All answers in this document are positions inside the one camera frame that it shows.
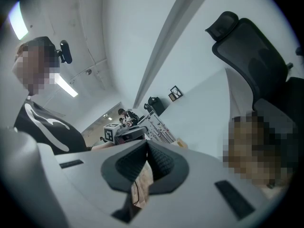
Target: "person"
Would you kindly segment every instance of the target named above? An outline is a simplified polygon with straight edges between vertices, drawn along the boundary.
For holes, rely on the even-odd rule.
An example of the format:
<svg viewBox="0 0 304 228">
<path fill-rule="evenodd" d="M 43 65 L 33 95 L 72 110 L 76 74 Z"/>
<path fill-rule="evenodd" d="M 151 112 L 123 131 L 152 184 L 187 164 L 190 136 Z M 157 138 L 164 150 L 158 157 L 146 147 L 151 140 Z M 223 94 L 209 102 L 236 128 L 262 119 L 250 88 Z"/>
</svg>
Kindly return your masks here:
<svg viewBox="0 0 304 228">
<path fill-rule="evenodd" d="M 100 137 L 100 141 L 107 142 L 107 140 L 105 140 L 105 138 L 104 138 L 104 137 Z"/>
<path fill-rule="evenodd" d="M 136 115 L 135 113 L 131 112 L 131 111 L 125 111 L 124 109 L 120 108 L 118 110 L 118 114 L 119 115 L 123 115 L 126 122 L 131 122 L 132 126 L 136 126 L 139 122 L 139 117 L 138 115 Z"/>
<path fill-rule="evenodd" d="M 16 119 L 17 130 L 28 133 L 38 143 L 48 144 L 55 155 L 113 146 L 108 142 L 87 147 L 76 128 L 30 99 L 39 93 L 44 84 L 49 83 L 50 74 L 58 69 L 56 48 L 48 37 L 35 38 L 19 47 L 12 72 L 28 90 L 28 98 Z"/>
</svg>

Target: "black office chair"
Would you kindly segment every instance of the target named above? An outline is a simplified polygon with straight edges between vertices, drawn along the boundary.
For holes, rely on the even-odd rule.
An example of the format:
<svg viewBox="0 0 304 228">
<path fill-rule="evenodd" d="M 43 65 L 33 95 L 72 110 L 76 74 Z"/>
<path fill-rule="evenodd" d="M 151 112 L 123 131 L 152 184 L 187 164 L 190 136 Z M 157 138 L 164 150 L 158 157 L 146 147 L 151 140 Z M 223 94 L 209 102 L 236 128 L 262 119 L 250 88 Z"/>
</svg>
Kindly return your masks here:
<svg viewBox="0 0 304 228">
<path fill-rule="evenodd" d="M 253 109 L 263 98 L 304 129 L 304 80 L 291 77 L 281 55 L 249 19 L 223 12 L 206 31 L 216 41 L 212 52 L 238 71 L 253 92 Z"/>
<path fill-rule="evenodd" d="M 275 130 L 282 167 L 294 172 L 303 156 L 304 80 L 291 77 L 286 82 L 292 64 L 286 65 L 249 19 L 239 20 L 235 13 L 226 11 L 206 31 L 216 41 L 212 52 L 249 84 L 253 110 Z"/>
</svg>

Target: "chair backrest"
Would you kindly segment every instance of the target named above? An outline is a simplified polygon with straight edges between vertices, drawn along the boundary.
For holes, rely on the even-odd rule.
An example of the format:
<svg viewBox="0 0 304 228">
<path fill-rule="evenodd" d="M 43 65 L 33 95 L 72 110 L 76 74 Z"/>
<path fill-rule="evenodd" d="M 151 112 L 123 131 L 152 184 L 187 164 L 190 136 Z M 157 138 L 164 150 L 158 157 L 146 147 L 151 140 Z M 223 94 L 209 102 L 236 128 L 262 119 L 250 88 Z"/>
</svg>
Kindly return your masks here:
<svg viewBox="0 0 304 228">
<path fill-rule="evenodd" d="M 269 98 L 286 81 L 288 69 L 284 60 L 252 21 L 242 18 L 237 22 L 237 15 L 232 12 L 221 16 L 206 30 L 214 38 L 218 28 L 228 28 L 219 31 L 212 52 L 245 78 L 253 92 L 253 104 L 260 98 Z"/>
</svg>

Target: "black strip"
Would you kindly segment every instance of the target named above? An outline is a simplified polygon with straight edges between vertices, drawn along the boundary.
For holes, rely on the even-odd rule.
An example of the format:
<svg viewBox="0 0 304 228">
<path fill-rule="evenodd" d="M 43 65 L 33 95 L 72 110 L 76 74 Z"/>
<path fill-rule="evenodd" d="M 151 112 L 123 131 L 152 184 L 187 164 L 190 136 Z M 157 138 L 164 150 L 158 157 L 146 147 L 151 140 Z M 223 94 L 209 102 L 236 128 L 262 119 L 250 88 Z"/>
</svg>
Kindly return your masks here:
<svg viewBox="0 0 304 228">
<path fill-rule="evenodd" d="M 81 160 L 76 160 L 76 161 L 70 161 L 70 162 L 62 163 L 62 164 L 59 164 L 59 165 L 63 169 L 63 168 L 71 167 L 71 166 L 74 166 L 74 165 L 80 165 L 80 164 L 83 164 L 83 162 Z"/>
<path fill-rule="evenodd" d="M 228 181 L 218 181 L 215 186 L 239 220 L 255 211 L 252 205 Z"/>
</svg>

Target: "ceiling light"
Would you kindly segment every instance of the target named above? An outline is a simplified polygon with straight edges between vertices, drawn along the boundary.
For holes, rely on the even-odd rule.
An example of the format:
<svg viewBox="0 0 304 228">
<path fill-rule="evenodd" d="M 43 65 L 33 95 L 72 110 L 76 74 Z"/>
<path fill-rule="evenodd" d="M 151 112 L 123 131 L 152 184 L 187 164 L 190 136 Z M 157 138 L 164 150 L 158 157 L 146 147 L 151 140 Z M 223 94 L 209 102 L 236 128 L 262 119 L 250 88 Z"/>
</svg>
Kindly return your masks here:
<svg viewBox="0 0 304 228">
<path fill-rule="evenodd" d="M 71 96 L 75 97 L 78 95 L 78 93 L 71 86 L 69 86 L 68 83 L 59 74 L 56 74 L 55 82 Z"/>
<path fill-rule="evenodd" d="M 20 10 L 20 2 L 17 2 L 9 13 L 10 24 L 19 40 L 21 40 L 27 33 L 28 29 L 22 18 Z"/>
</svg>

